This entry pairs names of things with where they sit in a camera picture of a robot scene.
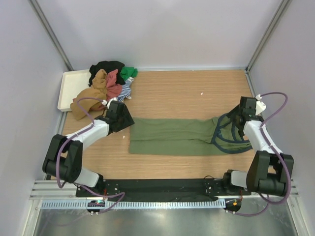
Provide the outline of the tan brown tank top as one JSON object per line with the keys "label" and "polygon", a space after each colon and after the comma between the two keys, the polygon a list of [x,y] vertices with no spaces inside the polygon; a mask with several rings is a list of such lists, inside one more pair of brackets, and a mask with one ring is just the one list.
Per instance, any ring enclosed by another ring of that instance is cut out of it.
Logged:
{"label": "tan brown tank top", "polygon": [[81,91],[70,104],[72,114],[76,120],[81,120],[86,114],[79,105],[88,112],[90,109],[98,109],[101,106],[100,100],[107,99],[107,73],[104,69],[99,70],[92,79],[92,85]]}

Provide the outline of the olive green printed tank top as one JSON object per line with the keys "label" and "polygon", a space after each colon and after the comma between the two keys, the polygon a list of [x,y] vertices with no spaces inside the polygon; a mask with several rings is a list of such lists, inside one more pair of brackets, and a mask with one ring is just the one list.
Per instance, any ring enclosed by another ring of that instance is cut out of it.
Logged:
{"label": "olive green printed tank top", "polygon": [[211,156],[252,149],[226,114],[207,120],[135,118],[130,128],[129,153]]}

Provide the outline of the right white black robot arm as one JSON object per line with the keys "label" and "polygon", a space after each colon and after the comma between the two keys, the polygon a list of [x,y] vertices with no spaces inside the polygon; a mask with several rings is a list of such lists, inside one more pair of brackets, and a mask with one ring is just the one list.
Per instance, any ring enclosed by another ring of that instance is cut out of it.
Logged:
{"label": "right white black robot arm", "polygon": [[241,97],[240,103],[227,117],[246,136],[255,156],[247,172],[228,170],[223,175],[222,190],[232,195],[240,187],[250,192],[286,197],[290,194],[294,160],[272,141],[260,113],[265,104],[253,97]]}

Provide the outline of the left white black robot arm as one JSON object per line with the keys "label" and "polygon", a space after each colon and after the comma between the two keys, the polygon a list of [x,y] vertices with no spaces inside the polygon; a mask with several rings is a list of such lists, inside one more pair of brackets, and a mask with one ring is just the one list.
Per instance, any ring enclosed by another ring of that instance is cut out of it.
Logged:
{"label": "left white black robot arm", "polygon": [[134,125],[125,103],[110,102],[104,116],[97,116],[92,123],[66,136],[52,137],[43,162],[43,172],[54,176],[59,188],[65,183],[75,183],[80,188],[98,197],[105,189],[101,174],[83,167],[83,151],[96,141]]}

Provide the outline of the blue white striped tank top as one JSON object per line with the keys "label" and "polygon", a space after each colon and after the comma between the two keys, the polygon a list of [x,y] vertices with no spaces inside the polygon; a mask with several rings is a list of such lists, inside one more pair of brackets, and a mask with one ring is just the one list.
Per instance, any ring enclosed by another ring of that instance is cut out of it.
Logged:
{"label": "blue white striped tank top", "polygon": [[125,99],[131,99],[131,84],[134,81],[132,77],[129,77],[126,81],[125,84],[122,85],[122,91],[121,93],[117,96],[117,101],[123,102]]}

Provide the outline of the dusty pink tank top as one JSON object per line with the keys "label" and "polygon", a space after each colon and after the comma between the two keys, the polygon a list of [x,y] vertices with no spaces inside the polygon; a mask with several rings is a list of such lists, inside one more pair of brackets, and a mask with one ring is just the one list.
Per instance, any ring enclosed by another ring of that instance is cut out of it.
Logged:
{"label": "dusty pink tank top", "polygon": [[110,99],[118,97],[122,92],[122,85],[117,84],[117,74],[118,70],[111,71],[106,73],[105,70],[101,70],[102,73],[102,92],[106,94],[106,101],[108,102]]}

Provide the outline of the bright green tank top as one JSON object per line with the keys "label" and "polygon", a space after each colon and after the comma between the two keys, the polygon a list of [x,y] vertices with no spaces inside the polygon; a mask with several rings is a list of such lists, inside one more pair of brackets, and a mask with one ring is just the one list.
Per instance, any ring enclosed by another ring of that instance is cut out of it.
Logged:
{"label": "bright green tank top", "polygon": [[129,77],[136,77],[138,74],[138,69],[135,67],[124,66],[120,71],[120,76],[126,81]]}

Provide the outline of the black tank top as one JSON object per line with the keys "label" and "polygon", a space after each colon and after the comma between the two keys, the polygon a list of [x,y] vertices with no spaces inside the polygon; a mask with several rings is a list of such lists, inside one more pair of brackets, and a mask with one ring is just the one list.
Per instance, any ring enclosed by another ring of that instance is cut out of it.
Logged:
{"label": "black tank top", "polygon": [[112,72],[117,69],[118,73],[117,73],[116,84],[124,85],[125,81],[120,75],[120,72],[124,66],[125,65],[119,61],[101,61],[101,62],[98,62],[96,65],[92,65],[89,68],[89,72],[91,74],[89,78],[89,86],[92,85],[93,78],[95,77],[96,73],[101,69],[105,70],[106,73]]}

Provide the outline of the white plastic tray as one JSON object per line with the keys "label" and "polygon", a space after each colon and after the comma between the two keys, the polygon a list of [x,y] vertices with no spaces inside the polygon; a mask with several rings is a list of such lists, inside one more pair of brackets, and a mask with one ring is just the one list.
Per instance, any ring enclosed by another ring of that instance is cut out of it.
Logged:
{"label": "white plastic tray", "polygon": [[91,74],[88,70],[65,72],[62,78],[61,90],[58,101],[58,109],[62,112],[71,111],[70,104],[73,99],[89,88],[89,78]]}

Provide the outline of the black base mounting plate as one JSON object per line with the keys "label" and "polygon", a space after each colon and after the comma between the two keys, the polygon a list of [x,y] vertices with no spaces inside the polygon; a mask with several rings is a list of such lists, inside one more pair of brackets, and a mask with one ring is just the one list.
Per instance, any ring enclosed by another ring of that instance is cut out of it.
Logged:
{"label": "black base mounting plate", "polygon": [[92,189],[102,195],[125,192],[123,202],[210,202],[220,196],[249,196],[244,188],[222,179],[108,179]]}

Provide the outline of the aluminium front rail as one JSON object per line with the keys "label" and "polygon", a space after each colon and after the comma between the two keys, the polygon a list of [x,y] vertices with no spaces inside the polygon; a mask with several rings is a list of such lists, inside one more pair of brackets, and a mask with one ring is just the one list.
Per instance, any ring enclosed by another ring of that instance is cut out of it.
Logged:
{"label": "aluminium front rail", "polygon": [[[36,180],[31,193],[30,200],[40,199],[67,199],[74,198],[76,196],[77,187],[72,183],[66,183],[63,188],[59,188],[56,180]],[[206,187],[205,193],[214,193],[215,197],[223,198],[223,196],[232,196],[232,194],[221,193],[219,190],[215,190],[214,187]],[[291,197],[299,197],[296,186],[291,189]]]}

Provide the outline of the right aluminium frame post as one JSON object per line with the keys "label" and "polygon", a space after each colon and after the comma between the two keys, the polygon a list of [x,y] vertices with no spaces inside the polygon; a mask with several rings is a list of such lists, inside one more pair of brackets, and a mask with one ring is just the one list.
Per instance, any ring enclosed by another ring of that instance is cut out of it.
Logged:
{"label": "right aluminium frame post", "polygon": [[250,70],[253,68],[256,60],[258,59],[261,51],[264,49],[265,45],[267,44],[268,40],[271,38],[273,32],[275,31],[277,25],[279,24],[282,16],[285,14],[287,11],[289,5],[291,4],[291,0],[282,0],[280,2],[280,5],[278,6],[276,12],[274,13],[267,29],[265,30],[258,46],[256,47],[245,71],[248,74]]}

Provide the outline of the aluminium frame post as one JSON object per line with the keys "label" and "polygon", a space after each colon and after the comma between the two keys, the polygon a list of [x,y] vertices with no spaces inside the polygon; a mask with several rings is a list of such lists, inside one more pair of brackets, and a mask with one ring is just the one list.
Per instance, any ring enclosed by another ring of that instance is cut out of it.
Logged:
{"label": "aluminium frame post", "polygon": [[71,65],[70,60],[68,59],[62,45],[60,44],[53,28],[51,27],[47,17],[45,16],[39,2],[37,0],[28,0],[30,6],[32,7],[35,15],[39,19],[40,23],[42,24],[44,30],[48,34],[53,46],[56,48],[58,54],[60,55],[61,59],[63,60],[66,68],[68,71],[73,71],[73,66]]}
{"label": "aluminium frame post", "polygon": [[267,29],[265,30],[258,46],[256,47],[245,71],[248,74],[250,70],[253,68],[256,60],[258,59],[261,51],[264,49],[265,45],[267,44],[268,40],[271,38],[273,32],[275,31],[277,25],[279,24],[282,16],[285,14],[287,11],[289,5],[291,4],[291,0],[282,0],[280,2],[280,5],[278,6],[276,12],[274,13]]}

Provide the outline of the left aluminium frame post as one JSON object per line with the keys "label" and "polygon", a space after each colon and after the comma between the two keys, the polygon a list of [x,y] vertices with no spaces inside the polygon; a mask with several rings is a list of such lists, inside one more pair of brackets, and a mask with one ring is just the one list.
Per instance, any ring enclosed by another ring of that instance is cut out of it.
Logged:
{"label": "left aluminium frame post", "polygon": [[40,23],[42,24],[44,30],[48,34],[53,46],[56,48],[58,54],[60,55],[61,59],[63,60],[66,68],[68,71],[73,71],[73,66],[71,65],[70,60],[68,59],[62,45],[60,44],[53,28],[51,27],[47,17],[45,16],[39,2],[37,0],[28,0],[30,6],[32,7],[35,15],[39,19]]}

